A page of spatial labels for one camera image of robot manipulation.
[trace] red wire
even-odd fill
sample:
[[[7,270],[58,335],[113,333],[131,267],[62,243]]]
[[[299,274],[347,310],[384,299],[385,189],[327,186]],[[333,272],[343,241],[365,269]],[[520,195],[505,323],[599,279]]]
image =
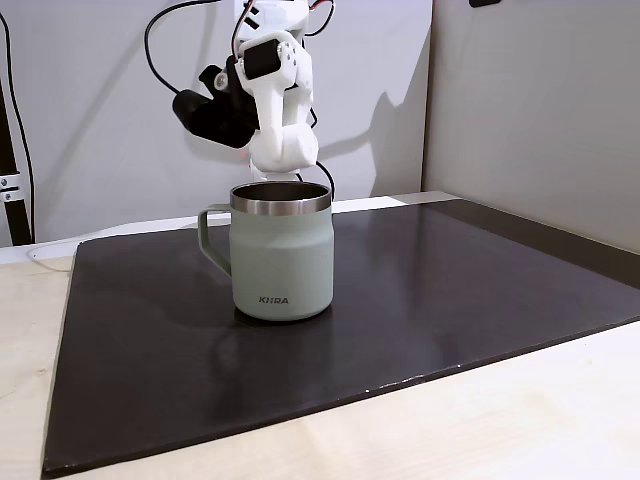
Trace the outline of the red wire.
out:
[[[333,0],[317,0],[315,3],[313,3],[313,5],[311,5],[309,7],[309,10],[315,10],[316,8],[318,8],[318,6],[320,6],[323,3],[326,2],[332,2]]]

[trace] insulated mug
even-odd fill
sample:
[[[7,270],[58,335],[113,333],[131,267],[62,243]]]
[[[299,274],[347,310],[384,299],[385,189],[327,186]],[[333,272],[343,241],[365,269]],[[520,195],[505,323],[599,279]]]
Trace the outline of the insulated mug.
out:
[[[231,261],[209,243],[207,214],[231,212]],[[226,273],[239,310],[262,320],[301,320],[333,300],[331,191],[306,182],[231,190],[229,205],[198,216],[202,252]]]

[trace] kira logo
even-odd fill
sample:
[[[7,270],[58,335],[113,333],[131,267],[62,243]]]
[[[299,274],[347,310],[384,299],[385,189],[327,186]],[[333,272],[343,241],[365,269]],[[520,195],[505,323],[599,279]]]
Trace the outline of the kira logo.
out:
[[[283,305],[285,303],[289,303],[289,299],[279,297],[260,297],[260,301],[258,303],[272,303],[274,305]]]

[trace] table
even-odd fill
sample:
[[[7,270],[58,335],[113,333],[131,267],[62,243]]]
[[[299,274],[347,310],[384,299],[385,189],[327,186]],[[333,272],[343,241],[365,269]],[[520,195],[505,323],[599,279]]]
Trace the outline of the table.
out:
[[[338,202],[336,211],[453,199]],[[211,217],[228,222],[225,215]],[[0,478],[39,478],[73,254],[133,224],[0,250]],[[271,427],[92,470],[82,479],[640,478],[640,324]]]

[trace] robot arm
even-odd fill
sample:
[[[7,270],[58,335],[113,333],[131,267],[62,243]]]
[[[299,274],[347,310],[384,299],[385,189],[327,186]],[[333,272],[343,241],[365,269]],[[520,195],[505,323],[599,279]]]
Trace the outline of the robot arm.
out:
[[[236,72],[256,103],[260,130],[249,143],[263,173],[286,173],[315,165],[318,141],[306,119],[313,101],[311,57],[285,31],[240,47]]]
[[[236,0],[236,16],[245,11]],[[307,124],[313,103],[311,56],[305,33],[307,0],[255,0],[234,36],[224,69],[200,76],[213,99],[185,90],[174,112],[193,134],[240,148],[249,144],[252,164],[264,174],[312,166],[318,141]]]

